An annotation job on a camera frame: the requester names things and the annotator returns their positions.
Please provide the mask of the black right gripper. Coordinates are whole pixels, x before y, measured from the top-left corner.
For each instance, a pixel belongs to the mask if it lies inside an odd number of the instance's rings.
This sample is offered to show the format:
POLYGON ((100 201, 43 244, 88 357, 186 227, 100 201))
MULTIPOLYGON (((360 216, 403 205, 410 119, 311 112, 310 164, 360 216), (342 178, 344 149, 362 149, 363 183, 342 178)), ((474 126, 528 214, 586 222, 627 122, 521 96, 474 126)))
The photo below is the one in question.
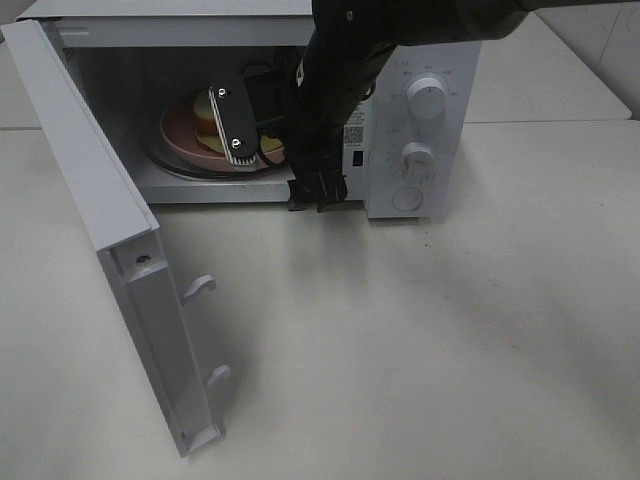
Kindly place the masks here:
POLYGON ((314 208, 321 213, 345 201, 343 130, 369 91, 368 78, 287 76, 282 85, 282 139, 293 173, 288 181, 290 210, 314 208))

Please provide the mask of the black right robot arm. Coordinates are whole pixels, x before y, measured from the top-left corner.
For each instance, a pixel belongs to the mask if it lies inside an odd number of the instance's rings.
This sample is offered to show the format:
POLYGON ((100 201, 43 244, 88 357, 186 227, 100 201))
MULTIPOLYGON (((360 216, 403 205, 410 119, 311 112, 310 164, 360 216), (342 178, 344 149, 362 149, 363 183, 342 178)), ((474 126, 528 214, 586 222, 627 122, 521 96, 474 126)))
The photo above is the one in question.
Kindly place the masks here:
POLYGON ((315 1, 314 31, 288 85, 282 140, 294 210, 343 202, 343 129, 399 46, 501 39, 523 1, 315 1))

